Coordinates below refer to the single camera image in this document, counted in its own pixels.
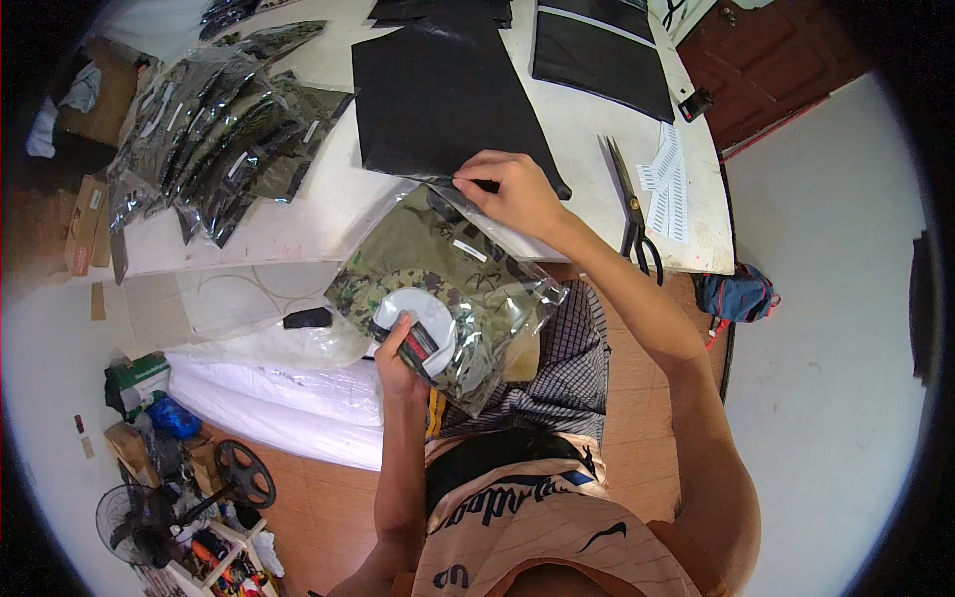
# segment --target scissors blade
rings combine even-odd
[[[610,150],[610,156],[613,158],[613,167],[617,171],[620,188],[624,191],[624,205],[626,205],[628,210],[632,210],[630,203],[631,200],[636,199],[636,195],[633,192],[633,182],[630,180],[630,175],[626,171],[624,157],[620,153],[620,146],[617,145],[617,141],[612,137],[604,137],[604,140],[606,141],[607,148]]]

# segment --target white table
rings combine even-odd
[[[305,19],[328,20],[325,32],[277,62],[272,72],[294,69],[302,79],[349,88],[351,44],[394,31],[371,29],[366,16],[372,5],[373,0],[301,0],[260,14],[238,29],[248,33]],[[513,29],[502,31],[501,37],[534,105],[554,162],[573,189],[567,208],[611,246],[619,247],[624,213],[598,138],[609,134],[617,139],[631,176],[635,177],[635,164],[650,163],[656,153],[660,125],[614,102],[532,79],[534,5],[533,0],[514,0]],[[693,89],[690,78],[653,16],[650,26],[669,87],[682,101]],[[676,126],[682,132],[686,155],[692,240],[683,244],[652,233],[649,236],[660,250],[665,269],[731,273],[730,218],[710,129],[703,118],[687,124],[677,117]],[[292,261],[341,261],[381,217],[392,189],[402,182],[397,177],[362,169],[352,105],[326,139],[292,204],[257,202],[225,249],[202,239],[183,246],[172,210],[146,222],[138,220],[126,228],[127,275]],[[641,199],[649,203],[648,194]],[[505,236],[505,246],[518,258],[564,260],[560,253],[541,243],[509,230]],[[91,268],[87,280],[107,279],[111,275],[111,270]]]

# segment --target hand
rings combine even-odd
[[[392,333],[374,352],[374,365],[378,369],[378,378],[384,390],[385,399],[428,400],[431,387],[424,379],[412,371],[398,355],[398,348],[412,328],[412,318],[401,313],[392,328]]]
[[[496,181],[500,189],[488,193],[473,181]],[[491,219],[549,245],[571,215],[541,167],[524,154],[485,149],[464,162],[453,184]]]

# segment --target brown door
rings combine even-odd
[[[680,44],[690,79],[713,93],[707,113],[726,149],[862,75],[866,61],[818,0],[744,11],[719,0]]]

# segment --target wooden floor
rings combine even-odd
[[[706,337],[710,317],[696,309],[690,276],[670,275],[664,288]],[[603,303],[613,350],[603,446],[610,495],[644,521],[671,521],[680,483],[670,428],[669,384],[617,313]],[[726,334],[721,334],[711,353],[717,383],[725,354]],[[216,439],[230,437],[210,431]],[[277,500],[265,517],[286,570],[287,594],[306,597],[308,589],[327,593],[352,574],[374,546],[377,473],[246,443],[275,480]]]

